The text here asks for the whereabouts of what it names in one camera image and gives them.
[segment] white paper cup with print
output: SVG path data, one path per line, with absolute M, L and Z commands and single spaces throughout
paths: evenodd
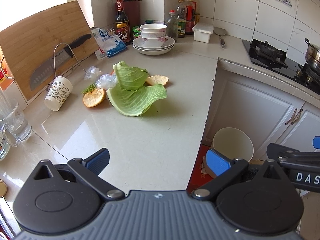
M 56 77 L 44 99 L 44 104 L 52 111 L 58 111 L 73 90 L 71 82 L 65 77 Z

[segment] cutting board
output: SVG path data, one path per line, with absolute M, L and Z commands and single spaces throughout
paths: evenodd
M 87 33 L 91 31 L 77 1 L 57 5 L 31 15 L 0 32 L 0 47 L 4 58 L 27 100 L 54 79 L 54 75 L 50 76 L 38 88 L 31 91 L 29 80 L 34 70 L 53 57 L 53 50 L 59 43 L 70 44 Z M 64 46 L 60 45 L 56 52 L 62 50 Z M 81 60 L 98 49 L 92 36 L 73 51 L 78 60 Z M 69 59 L 57 70 L 57 75 L 75 63 L 74 57 Z

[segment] glass cup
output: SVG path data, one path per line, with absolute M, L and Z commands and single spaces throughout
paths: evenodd
M 32 130 L 16 99 L 8 100 L 11 111 L 6 117 L 0 116 L 1 133 L 5 141 L 13 147 L 28 140 Z

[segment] green cabbage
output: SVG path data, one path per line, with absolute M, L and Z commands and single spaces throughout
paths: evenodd
M 114 108 L 126 116 L 138 116 L 150 108 L 151 104 L 167 97 L 163 85 L 144 87 L 148 77 L 147 70 L 129 67 L 124 61 L 113 65 L 118 84 L 107 91 Z

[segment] metal pot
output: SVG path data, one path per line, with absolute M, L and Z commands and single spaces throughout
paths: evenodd
M 308 44 L 305 57 L 306 62 L 315 71 L 320 73 L 320 47 L 315 44 L 311 44 L 307 38 L 305 38 L 304 41 Z

